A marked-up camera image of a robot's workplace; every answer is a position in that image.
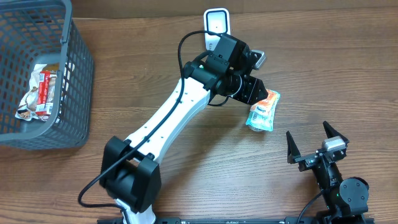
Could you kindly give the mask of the teal wet wipes pack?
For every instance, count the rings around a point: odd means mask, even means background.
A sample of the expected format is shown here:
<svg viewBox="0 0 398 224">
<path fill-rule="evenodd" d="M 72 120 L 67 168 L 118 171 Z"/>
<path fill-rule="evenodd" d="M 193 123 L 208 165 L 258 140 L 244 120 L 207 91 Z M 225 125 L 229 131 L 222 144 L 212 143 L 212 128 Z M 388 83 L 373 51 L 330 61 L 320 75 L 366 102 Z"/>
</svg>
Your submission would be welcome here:
<svg viewBox="0 0 398 224">
<path fill-rule="evenodd" d="M 268 116 L 261 116 L 255 112 L 249 112 L 249 116 L 246 120 L 246 125 L 249 126 L 253 131 L 257 131 L 257 132 L 273 131 L 275 109 L 276 109 L 279 99 L 273 105 L 271 112 L 269 113 Z"/>
</svg>

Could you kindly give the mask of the orange Kleenex tissue pack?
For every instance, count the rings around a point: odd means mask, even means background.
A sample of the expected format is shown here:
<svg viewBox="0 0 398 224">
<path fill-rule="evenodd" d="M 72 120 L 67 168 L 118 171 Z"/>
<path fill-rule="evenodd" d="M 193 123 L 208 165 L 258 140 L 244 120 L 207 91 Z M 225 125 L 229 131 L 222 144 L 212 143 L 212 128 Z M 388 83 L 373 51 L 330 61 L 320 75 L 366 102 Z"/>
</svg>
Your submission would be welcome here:
<svg viewBox="0 0 398 224">
<path fill-rule="evenodd" d="M 250 107 L 250 112 L 255 112 L 261 116 L 268 116 L 273 105 L 279 99 L 279 93 L 274 90 L 267 89 L 268 97 L 261 100 Z"/>
</svg>

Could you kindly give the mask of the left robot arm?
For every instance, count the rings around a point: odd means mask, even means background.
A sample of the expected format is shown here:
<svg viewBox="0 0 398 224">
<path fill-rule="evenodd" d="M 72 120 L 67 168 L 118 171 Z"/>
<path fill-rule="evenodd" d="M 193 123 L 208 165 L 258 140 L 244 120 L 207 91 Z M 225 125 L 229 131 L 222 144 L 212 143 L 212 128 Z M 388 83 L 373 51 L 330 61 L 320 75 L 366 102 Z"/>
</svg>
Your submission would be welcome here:
<svg viewBox="0 0 398 224">
<path fill-rule="evenodd" d="M 155 223 L 152 210 L 160 188 L 160 163 L 187 123 L 216 95 L 253 105 L 267 98 L 262 80 L 252 77 L 265 53 L 222 34 L 216 47 L 180 66 L 174 92 L 141 128 L 104 147 L 99 184 L 122 213 L 115 223 Z"/>
</svg>

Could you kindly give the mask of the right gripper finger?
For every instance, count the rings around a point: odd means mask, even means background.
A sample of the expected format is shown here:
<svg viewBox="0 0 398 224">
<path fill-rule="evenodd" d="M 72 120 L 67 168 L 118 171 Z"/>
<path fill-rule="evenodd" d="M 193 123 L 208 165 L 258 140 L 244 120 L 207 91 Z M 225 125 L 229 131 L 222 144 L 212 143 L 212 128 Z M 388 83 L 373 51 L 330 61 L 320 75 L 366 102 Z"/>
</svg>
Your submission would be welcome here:
<svg viewBox="0 0 398 224">
<path fill-rule="evenodd" d="M 323 122 L 323 127 L 328 138 L 340 137 L 346 144 L 349 143 L 349 139 L 334 129 L 327 121 Z"/>
<path fill-rule="evenodd" d="M 287 162 L 289 164 L 294 164 L 297 159 L 301 157 L 300 151 L 289 131 L 286 132 L 287 139 Z"/>
</svg>

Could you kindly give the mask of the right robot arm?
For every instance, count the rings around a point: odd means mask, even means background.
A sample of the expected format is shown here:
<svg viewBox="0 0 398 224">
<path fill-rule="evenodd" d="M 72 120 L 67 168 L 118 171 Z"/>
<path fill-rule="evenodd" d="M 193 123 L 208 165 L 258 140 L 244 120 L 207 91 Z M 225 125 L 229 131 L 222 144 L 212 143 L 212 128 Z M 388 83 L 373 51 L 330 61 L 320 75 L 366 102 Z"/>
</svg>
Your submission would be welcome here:
<svg viewBox="0 0 398 224">
<path fill-rule="evenodd" d="M 327 121 L 323 122 L 327 138 L 321 148 L 313 154 L 302 156 L 289 132 L 287 138 L 287 162 L 298 164 L 300 172 L 311 170 L 315 176 L 320 193 L 300 212 L 297 223 L 374 223 L 366 218 L 368 212 L 369 184 L 360 177 L 342 178 L 337 162 L 346 157 L 349 139 L 335 130 Z M 323 197 L 327 209 L 317 212 L 314 217 L 304 217 L 307 209 Z"/>
</svg>

